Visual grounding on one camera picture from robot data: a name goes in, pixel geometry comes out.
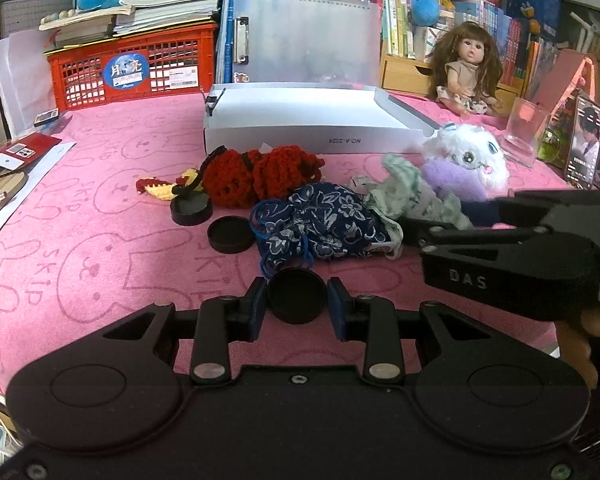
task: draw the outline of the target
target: screw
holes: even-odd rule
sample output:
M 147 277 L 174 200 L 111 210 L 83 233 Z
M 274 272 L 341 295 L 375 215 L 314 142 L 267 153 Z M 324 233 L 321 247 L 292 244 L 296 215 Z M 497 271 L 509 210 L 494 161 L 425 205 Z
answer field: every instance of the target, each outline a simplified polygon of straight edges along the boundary
M 571 477 L 573 469 L 567 464 L 558 464 L 551 469 L 551 480 L 567 480 Z
M 369 373 L 376 379 L 393 379 L 400 374 L 400 368 L 392 363 L 376 363 L 369 367 Z
M 40 464 L 31 464 L 27 467 L 27 476 L 31 478 L 31 480 L 45 480 L 46 469 Z
M 225 368 L 218 363 L 202 363 L 193 368 L 193 373 L 200 379 L 217 379 L 224 375 Z
M 307 384 L 309 378 L 306 375 L 292 375 L 291 382 L 293 384 Z

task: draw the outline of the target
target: purple plush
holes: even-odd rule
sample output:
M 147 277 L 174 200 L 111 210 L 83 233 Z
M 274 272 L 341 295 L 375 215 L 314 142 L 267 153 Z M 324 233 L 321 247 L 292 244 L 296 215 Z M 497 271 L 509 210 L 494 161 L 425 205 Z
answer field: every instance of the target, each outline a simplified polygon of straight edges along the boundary
M 422 178 L 444 199 L 449 193 L 461 202 L 484 202 L 488 199 L 476 170 L 468 170 L 450 160 L 434 158 L 420 168 Z

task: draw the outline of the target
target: black lens cap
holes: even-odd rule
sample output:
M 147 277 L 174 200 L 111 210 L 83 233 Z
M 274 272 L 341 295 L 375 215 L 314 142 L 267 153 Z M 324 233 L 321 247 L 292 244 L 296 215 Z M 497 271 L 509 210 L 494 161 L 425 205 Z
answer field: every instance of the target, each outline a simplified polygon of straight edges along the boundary
M 222 254 L 241 253 L 256 241 L 249 219 L 243 216 L 222 216 L 214 220 L 206 230 L 206 236 L 209 245 Z
M 171 219 L 178 225 L 199 225 L 211 218 L 214 207 L 209 195 L 190 191 L 171 200 Z
M 327 287 L 320 276 L 308 269 L 283 269 L 269 280 L 267 298 L 274 316 L 299 325 L 320 316 L 327 303 Z

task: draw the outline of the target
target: wooden drawer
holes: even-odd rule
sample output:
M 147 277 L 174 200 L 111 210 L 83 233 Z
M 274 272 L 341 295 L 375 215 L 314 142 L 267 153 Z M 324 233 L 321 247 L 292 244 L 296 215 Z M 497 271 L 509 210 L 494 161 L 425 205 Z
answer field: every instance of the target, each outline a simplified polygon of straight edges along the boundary
M 397 56 L 383 56 L 381 60 L 381 83 L 385 90 L 397 90 L 416 95 L 428 95 L 432 69 L 425 63 Z M 496 97 L 504 104 L 509 114 L 518 97 L 518 88 L 499 84 Z

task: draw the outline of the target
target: long brown hair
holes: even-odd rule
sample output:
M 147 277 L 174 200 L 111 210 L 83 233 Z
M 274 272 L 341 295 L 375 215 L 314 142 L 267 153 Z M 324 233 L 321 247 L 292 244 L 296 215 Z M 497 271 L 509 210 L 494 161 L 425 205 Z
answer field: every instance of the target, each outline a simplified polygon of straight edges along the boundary
M 433 69 L 431 94 L 437 95 L 436 88 L 438 86 L 446 87 L 445 65 L 459 59 L 458 45 L 462 40 L 481 41 L 484 44 L 484 59 L 476 71 L 478 86 L 475 88 L 475 94 L 494 97 L 498 81 L 502 76 L 502 63 L 498 56 L 498 48 L 491 35 L 473 22 L 464 22 L 458 25 L 436 43 L 430 62 Z

